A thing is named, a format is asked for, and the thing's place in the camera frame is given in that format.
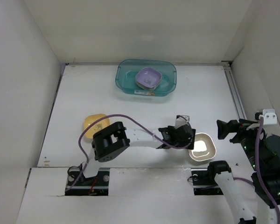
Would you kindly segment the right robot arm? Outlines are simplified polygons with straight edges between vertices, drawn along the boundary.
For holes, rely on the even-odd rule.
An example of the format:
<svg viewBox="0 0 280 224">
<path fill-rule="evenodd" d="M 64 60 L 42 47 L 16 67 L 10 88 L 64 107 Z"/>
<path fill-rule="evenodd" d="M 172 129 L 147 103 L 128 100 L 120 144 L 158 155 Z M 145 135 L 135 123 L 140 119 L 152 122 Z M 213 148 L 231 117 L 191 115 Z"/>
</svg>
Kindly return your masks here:
<svg viewBox="0 0 280 224">
<path fill-rule="evenodd" d="M 277 223 L 280 224 L 280 136 L 274 134 L 267 136 L 263 126 L 263 116 L 259 117 L 258 122 L 245 119 L 229 122 L 217 120 L 217 137 L 223 140 L 228 134 L 235 134 L 230 142 L 242 146 L 254 170 L 251 178 L 255 193 L 270 209 L 276 210 Z M 221 189 L 234 223 L 260 223 L 260 219 L 247 208 L 234 182 L 231 167 L 226 161 L 210 162 L 206 178 Z"/>
</svg>

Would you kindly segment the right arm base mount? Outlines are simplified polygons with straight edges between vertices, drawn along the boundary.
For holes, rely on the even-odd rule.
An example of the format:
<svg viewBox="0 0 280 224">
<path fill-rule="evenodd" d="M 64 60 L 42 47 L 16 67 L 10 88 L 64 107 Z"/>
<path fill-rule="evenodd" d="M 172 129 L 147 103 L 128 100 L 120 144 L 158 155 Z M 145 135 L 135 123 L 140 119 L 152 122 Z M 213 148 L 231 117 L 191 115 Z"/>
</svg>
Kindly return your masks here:
<svg viewBox="0 0 280 224">
<path fill-rule="evenodd" d="M 193 168 L 188 178 L 193 186 L 195 196 L 218 196 L 223 195 L 222 190 L 208 175 L 207 168 Z"/>
</svg>

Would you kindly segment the beige plate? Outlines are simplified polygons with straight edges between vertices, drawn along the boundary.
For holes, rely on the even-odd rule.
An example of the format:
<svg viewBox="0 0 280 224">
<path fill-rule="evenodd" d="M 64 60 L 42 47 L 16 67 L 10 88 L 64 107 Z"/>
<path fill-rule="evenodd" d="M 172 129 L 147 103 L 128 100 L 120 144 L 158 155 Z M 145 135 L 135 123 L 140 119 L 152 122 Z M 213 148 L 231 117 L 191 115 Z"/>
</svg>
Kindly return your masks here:
<svg viewBox="0 0 280 224">
<path fill-rule="evenodd" d="M 217 150 L 213 139 L 206 133 L 195 135 L 194 149 L 189 150 L 191 159 L 197 162 L 209 161 L 216 156 Z"/>
</svg>

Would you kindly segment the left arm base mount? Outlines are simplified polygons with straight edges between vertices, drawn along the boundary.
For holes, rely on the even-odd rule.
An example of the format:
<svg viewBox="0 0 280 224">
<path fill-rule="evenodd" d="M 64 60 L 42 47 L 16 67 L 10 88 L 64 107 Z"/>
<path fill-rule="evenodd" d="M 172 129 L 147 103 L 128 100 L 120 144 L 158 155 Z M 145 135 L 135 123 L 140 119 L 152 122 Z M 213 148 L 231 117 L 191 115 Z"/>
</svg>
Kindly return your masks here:
<svg viewBox="0 0 280 224">
<path fill-rule="evenodd" d="M 109 173 L 110 170 L 100 170 L 95 177 L 81 176 L 74 184 L 74 177 L 79 175 L 78 170 L 69 172 L 68 181 L 66 183 L 66 196 L 108 196 L 109 193 Z"/>
</svg>

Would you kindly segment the dark purple plate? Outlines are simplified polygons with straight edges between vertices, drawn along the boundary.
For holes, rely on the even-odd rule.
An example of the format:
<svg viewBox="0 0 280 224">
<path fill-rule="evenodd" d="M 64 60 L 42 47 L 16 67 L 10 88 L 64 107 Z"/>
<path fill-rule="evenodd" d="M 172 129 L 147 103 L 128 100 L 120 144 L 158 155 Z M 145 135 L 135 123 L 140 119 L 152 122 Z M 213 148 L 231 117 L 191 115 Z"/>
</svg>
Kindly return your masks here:
<svg viewBox="0 0 280 224">
<path fill-rule="evenodd" d="M 135 76 L 136 84 L 144 90 L 155 90 L 162 80 L 162 74 L 149 67 L 141 69 Z"/>
</svg>

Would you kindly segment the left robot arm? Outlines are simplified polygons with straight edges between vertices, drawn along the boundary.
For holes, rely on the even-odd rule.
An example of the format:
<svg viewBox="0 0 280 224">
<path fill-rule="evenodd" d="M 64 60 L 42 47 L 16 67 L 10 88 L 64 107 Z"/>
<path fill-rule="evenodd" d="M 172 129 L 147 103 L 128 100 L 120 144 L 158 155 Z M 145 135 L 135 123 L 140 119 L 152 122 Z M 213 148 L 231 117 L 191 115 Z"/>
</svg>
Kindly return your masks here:
<svg viewBox="0 0 280 224">
<path fill-rule="evenodd" d="M 123 122 L 115 122 L 94 134 L 89 161 L 78 179 L 84 185 L 92 184 L 101 164 L 114 160 L 129 147 L 192 150 L 195 134 L 196 129 L 187 121 L 152 131 L 126 128 Z"/>
</svg>

